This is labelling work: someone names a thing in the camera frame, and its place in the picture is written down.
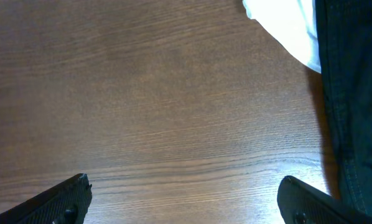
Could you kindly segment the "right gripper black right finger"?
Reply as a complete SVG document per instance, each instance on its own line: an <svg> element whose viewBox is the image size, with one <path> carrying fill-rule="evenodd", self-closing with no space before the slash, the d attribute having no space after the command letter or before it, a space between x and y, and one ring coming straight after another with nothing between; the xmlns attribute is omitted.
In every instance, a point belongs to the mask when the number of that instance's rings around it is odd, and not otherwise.
<svg viewBox="0 0 372 224"><path fill-rule="evenodd" d="M372 217L291 175L281 180L277 204L285 224L372 224Z"/></svg>

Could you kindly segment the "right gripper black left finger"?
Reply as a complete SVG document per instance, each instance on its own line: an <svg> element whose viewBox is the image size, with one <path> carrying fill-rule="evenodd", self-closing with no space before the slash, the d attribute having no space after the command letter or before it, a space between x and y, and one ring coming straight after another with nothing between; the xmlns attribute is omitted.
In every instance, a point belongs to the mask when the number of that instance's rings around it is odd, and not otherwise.
<svg viewBox="0 0 372 224"><path fill-rule="evenodd" d="M0 214L0 224L83 224L92 200L86 174L77 174Z"/></svg>

